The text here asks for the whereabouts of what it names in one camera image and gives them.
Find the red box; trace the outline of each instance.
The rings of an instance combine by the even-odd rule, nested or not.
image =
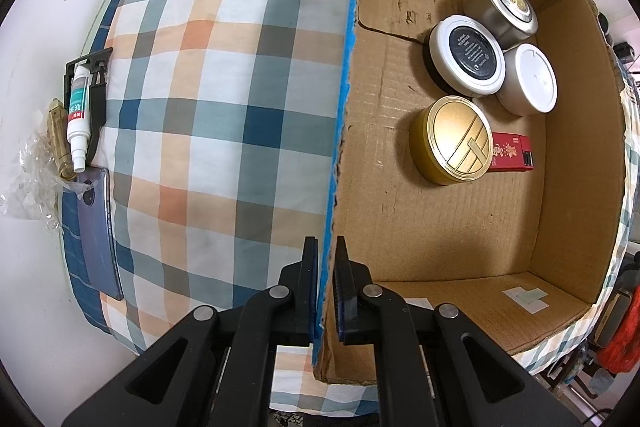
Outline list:
[[[494,132],[494,157],[489,172],[530,171],[533,153],[529,137],[508,132]]]

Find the checkered tablecloth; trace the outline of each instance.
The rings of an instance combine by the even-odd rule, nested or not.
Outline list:
[[[66,194],[62,205],[70,281],[91,324],[142,352],[200,304],[242,305],[300,259],[305,235],[322,237],[349,6],[108,1],[91,43],[114,48],[95,164],[111,171],[124,300],[91,288],[75,196]],[[640,153],[637,90],[625,81],[625,198],[609,275],[583,319],[515,357],[532,372],[588,333],[622,259]],[[375,387],[314,380],[311,353],[279,348],[274,409],[377,410]]]

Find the white tube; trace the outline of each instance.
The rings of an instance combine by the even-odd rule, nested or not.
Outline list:
[[[71,158],[75,172],[84,172],[86,148],[91,134],[89,127],[89,82],[91,71],[89,64],[78,64],[71,83],[69,100],[69,118],[66,126],[66,139],[71,146]]]

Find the smartphone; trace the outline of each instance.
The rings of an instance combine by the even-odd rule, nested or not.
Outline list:
[[[109,170],[87,167],[78,181],[92,185],[78,200],[78,221],[84,263],[91,286],[118,301],[124,297],[111,230]]]

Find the black label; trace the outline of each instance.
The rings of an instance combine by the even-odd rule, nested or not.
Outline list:
[[[497,61],[489,41],[469,26],[459,26],[449,35],[449,48],[458,65],[478,80],[488,80],[495,74]]]

